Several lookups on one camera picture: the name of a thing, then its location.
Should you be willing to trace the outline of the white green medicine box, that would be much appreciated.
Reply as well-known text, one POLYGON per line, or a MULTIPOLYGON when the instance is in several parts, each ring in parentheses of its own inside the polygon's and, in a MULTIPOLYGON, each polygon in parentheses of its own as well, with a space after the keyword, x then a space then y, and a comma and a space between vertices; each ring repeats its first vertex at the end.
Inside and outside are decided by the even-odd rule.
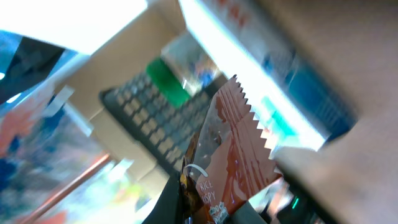
POLYGON ((243 84, 274 147, 314 151, 356 124, 349 104, 256 1, 180 0, 187 29, 243 84))

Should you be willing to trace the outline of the green lid jar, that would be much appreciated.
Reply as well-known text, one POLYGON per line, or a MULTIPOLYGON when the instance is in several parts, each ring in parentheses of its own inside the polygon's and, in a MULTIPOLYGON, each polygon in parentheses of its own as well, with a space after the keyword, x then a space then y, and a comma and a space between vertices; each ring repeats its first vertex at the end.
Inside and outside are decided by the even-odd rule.
POLYGON ((213 83, 222 71, 188 31, 169 42, 146 73, 170 104, 183 105, 213 83))

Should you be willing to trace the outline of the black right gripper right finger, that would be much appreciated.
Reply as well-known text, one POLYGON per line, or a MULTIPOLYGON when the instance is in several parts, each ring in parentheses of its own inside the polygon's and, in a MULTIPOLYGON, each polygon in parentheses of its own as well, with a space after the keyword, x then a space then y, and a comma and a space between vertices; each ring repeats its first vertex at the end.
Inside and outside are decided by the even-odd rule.
POLYGON ((253 207, 247 201, 228 218, 228 224, 267 224, 261 216, 265 208, 262 205, 253 207))

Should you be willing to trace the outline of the red snack packet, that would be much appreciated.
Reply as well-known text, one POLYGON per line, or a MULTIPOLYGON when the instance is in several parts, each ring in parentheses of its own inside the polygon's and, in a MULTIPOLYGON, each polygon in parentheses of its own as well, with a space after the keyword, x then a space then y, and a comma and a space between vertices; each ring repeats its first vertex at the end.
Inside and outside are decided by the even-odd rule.
POLYGON ((180 183, 192 223, 226 223, 281 177, 236 77, 212 97, 201 130, 183 158, 180 183))

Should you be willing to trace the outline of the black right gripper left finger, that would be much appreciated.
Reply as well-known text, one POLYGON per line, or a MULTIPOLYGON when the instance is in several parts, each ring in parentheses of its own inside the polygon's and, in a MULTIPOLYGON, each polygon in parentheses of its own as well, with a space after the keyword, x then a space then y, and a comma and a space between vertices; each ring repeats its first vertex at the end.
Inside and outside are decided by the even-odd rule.
POLYGON ((183 198, 175 176, 167 181, 155 207, 142 224, 182 224, 183 198))

